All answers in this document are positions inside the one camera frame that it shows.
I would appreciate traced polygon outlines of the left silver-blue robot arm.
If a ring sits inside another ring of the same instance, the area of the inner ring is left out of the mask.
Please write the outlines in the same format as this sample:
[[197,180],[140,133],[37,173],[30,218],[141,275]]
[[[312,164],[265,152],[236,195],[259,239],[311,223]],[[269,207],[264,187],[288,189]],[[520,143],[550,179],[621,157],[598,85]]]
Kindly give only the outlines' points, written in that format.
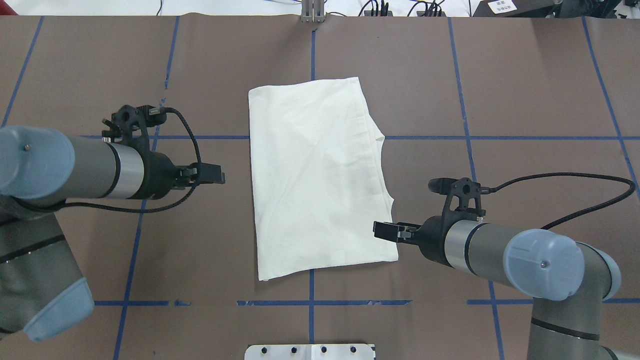
[[30,126],[1,129],[1,337],[41,342],[89,317],[93,294],[57,212],[94,199],[161,199],[224,184],[222,167],[175,165],[146,134],[95,140]]

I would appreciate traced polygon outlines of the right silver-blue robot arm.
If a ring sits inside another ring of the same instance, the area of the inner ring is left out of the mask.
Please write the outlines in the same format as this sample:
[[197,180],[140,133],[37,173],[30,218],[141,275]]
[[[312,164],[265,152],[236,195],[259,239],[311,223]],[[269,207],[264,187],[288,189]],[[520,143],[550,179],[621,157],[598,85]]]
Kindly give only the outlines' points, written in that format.
[[432,262],[530,296],[528,360],[637,360],[601,344],[602,306],[621,287],[615,260],[594,246],[542,228],[478,219],[423,225],[376,221],[377,239],[418,246]]

